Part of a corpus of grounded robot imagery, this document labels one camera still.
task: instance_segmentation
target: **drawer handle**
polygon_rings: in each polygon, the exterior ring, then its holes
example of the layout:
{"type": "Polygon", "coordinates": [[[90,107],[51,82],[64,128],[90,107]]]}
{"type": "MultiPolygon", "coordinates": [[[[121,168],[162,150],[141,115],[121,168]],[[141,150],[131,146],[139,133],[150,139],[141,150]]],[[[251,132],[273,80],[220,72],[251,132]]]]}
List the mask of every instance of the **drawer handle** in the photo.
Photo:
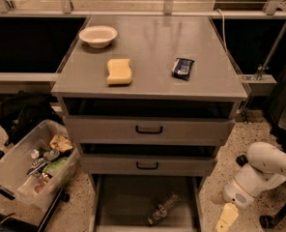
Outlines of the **drawer handle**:
{"type": "Polygon", "coordinates": [[[159,163],[141,163],[140,162],[136,162],[136,167],[137,169],[141,169],[141,170],[156,170],[159,167],[159,163]]]}
{"type": "Polygon", "coordinates": [[[142,130],[139,126],[136,126],[135,131],[140,134],[161,134],[163,132],[163,126],[159,127],[158,130],[142,130]]]}

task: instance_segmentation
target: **white bowl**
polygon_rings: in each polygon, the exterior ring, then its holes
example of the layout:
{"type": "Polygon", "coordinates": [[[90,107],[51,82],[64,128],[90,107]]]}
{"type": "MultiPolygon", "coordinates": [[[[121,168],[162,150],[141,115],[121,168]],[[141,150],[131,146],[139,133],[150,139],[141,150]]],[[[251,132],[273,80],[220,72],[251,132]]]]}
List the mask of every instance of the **white bowl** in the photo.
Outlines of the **white bowl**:
{"type": "Polygon", "coordinates": [[[117,31],[108,26],[92,26],[82,30],[78,36],[93,48],[105,48],[117,37],[117,31]]]}

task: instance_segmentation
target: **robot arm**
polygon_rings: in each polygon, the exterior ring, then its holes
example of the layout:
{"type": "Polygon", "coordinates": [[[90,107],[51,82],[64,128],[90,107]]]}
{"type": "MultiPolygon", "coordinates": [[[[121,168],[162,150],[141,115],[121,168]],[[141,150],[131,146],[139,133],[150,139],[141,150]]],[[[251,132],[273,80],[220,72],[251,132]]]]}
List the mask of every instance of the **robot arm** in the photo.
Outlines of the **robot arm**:
{"type": "Polygon", "coordinates": [[[275,189],[286,181],[286,154],[265,142],[251,144],[248,163],[223,187],[222,198],[246,208],[260,192],[275,189]]]}

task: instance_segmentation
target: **gray cabinet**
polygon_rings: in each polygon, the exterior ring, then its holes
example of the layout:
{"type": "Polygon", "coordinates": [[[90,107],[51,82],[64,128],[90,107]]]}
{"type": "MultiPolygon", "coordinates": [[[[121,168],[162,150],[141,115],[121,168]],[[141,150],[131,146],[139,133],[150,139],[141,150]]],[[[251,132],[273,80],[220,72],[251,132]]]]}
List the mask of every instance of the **gray cabinet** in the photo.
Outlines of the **gray cabinet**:
{"type": "Polygon", "coordinates": [[[78,41],[52,89],[96,189],[90,231],[144,231],[142,213],[171,189],[185,203],[155,231],[200,231],[195,193],[247,93],[207,17],[93,15],[88,23],[99,24],[118,39],[105,49],[78,41]],[[132,83],[107,86],[107,61],[126,57],[132,83]],[[189,81],[171,75],[177,57],[195,61],[189,81]]]}

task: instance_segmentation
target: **black bag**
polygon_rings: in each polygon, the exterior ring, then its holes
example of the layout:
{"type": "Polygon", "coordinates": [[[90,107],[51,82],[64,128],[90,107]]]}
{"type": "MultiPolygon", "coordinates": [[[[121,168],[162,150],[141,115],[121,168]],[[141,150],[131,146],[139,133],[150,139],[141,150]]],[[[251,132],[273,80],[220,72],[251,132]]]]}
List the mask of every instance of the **black bag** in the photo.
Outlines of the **black bag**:
{"type": "Polygon", "coordinates": [[[61,117],[42,96],[19,93],[0,103],[0,126],[6,131],[5,146],[16,144],[43,120],[64,125],[61,117]]]}

